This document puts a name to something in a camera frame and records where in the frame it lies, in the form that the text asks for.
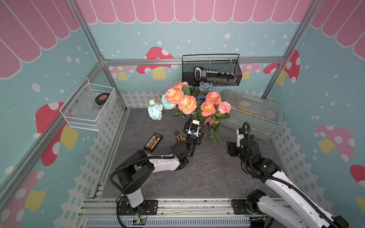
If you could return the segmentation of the pink orange flower stem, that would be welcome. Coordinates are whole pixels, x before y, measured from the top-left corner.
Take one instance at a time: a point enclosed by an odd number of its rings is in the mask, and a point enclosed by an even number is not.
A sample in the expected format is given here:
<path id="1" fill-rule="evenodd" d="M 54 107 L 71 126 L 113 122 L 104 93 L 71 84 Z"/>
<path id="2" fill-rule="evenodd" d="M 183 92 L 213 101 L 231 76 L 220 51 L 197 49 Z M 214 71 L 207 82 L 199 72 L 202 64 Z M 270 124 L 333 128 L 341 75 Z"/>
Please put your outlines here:
<path id="1" fill-rule="evenodd" d="M 225 162 L 224 157 L 222 154 L 222 146 L 221 146 L 221 137 L 219 135 L 219 129 L 221 127 L 219 120 L 216 118 L 215 115 L 212 115 L 205 120 L 205 125 L 210 127 L 210 135 L 209 137 L 212 139 L 214 143 L 218 145 L 219 153 L 220 153 L 220 159 L 221 159 L 221 165 L 222 165 L 222 172 L 224 177 L 224 182 L 227 187 L 229 187 L 227 173 L 225 169 Z"/>
<path id="2" fill-rule="evenodd" d="M 209 117 L 216 113 L 216 105 L 221 103 L 221 95 L 218 92 L 210 92 L 205 101 L 200 105 L 202 116 Z"/>

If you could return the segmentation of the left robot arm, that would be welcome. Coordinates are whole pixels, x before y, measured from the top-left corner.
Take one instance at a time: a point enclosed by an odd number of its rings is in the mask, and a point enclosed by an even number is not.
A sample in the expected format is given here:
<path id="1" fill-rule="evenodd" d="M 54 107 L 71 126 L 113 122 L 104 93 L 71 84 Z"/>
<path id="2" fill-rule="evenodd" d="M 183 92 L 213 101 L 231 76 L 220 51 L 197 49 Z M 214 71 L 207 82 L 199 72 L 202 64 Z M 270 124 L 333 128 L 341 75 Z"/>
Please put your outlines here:
<path id="1" fill-rule="evenodd" d="M 121 193 L 122 198 L 136 209 L 144 204 L 141 187 L 153 173 L 183 169 L 193 157 L 197 145 L 202 143 L 204 131 L 187 134 L 186 140 L 171 146 L 168 155 L 147 154 L 139 150 L 119 165 L 108 180 Z"/>

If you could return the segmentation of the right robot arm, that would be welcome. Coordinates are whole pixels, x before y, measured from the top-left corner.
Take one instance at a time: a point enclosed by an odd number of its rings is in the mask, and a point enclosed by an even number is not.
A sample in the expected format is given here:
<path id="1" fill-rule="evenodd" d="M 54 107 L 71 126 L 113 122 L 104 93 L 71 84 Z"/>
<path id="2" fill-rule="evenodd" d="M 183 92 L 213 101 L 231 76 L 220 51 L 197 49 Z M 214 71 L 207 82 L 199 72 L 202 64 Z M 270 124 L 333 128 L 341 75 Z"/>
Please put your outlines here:
<path id="1" fill-rule="evenodd" d="M 287 228 L 347 228 L 349 223 L 341 216 L 333 216 L 300 190 L 271 159 L 262 157 L 259 146 L 251 135 L 251 127 L 244 122 L 236 131 L 237 141 L 227 141 L 227 153 L 238 157 L 242 170 L 273 189 L 289 205 L 277 204 L 261 190 L 247 196 L 249 213 L 264 213 Z"/>

